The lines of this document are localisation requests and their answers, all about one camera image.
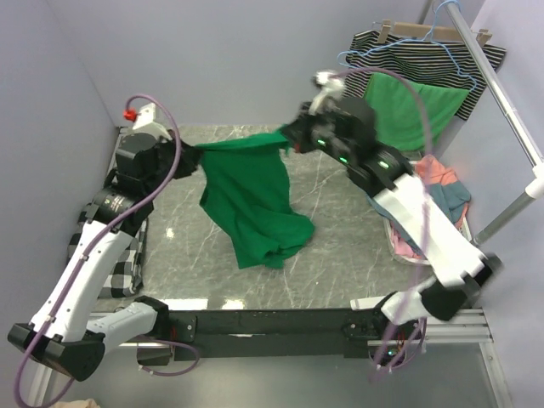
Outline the green t-shirt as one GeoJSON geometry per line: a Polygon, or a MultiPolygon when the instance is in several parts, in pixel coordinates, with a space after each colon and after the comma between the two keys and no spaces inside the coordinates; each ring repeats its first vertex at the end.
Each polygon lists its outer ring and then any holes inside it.
{"type": "Polygon", "coordinates": [[[238,267],[281,269],[312,238],[311,219],[292,209],[278,132],[199,144],[206,176],[200,206],[231,239],[238,267]]]}

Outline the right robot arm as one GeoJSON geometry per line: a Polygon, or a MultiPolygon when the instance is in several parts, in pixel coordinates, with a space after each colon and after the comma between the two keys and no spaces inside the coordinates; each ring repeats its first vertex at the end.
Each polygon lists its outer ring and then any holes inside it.
{"type": "Polygon", "coordinates": [[[481,252],[448,219],[408,160],[377,140],[375,114],[365,102],[347,99],[315,115],[304,103],[280,133],[299,153],[320,150],[343,164],[352,183],[397,222],[433,269],[433,277],[376,304],[379,337],[395,337],[412,320],[451,320],[502,269],[495,254],[481,252]]]}

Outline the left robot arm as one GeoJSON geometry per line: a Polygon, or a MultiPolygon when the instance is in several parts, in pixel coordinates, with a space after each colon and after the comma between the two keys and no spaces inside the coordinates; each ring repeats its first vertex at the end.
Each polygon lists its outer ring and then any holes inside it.
{"type": "Polygon", "coordinates": [[[122,141],[59,282],[30,322],[15,324],[8,333],[8,341],[27,359],[82,382],[122,343],[170,338],[168,307],[152,297],[138,297],[106,318],[89,316],[107,276],[153,212],[154,199],[171,180],[196,170],[198,157],[184,158],[186,147],[174,134],[139,132],[122,141]]]}

